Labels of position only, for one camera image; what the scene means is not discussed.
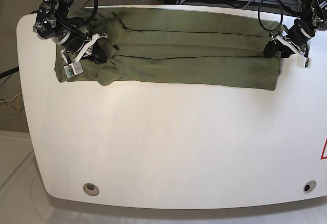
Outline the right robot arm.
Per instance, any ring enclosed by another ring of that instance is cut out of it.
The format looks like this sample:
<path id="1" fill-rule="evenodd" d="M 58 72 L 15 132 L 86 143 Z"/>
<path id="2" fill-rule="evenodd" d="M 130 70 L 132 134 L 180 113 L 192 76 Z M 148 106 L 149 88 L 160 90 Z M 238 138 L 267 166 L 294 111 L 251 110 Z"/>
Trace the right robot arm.
<path id="1" fill-rule="evenodd" d="M 40 4 L 33 31 L 42 39 L 51 39 L 58 47 L 66 65 L 88 60 L 105 64 L 107 54 L 99 43 L 108 34 L 96 32 L 100 22 L 99 0 L 94 0 L 92 9 L 83 8 L 79 15 L 69 15 L 75 0 L 43 0 Z"/>

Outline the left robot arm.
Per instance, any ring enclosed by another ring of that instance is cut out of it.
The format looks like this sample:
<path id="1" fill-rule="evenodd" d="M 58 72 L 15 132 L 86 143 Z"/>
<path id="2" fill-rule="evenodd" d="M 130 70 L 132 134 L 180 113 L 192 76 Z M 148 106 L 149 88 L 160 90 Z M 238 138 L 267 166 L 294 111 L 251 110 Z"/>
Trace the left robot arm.
<path id="1" fill-rule="evenodd" d="M 326 31 L 326 0 L 298 0 L 299 12 L 292 10 L 281 0 L 275 1 L 280 10 L 280 21 L 273 29 L 263 25 L 261 6 L 258 8 L 259 24 L 271 37 L 264 48 L 264 57 L 272 58 L 280 54 L 281 58 L 288 58 L 295 54 L 308 59 L 309 41 L 317 31 Z"/>

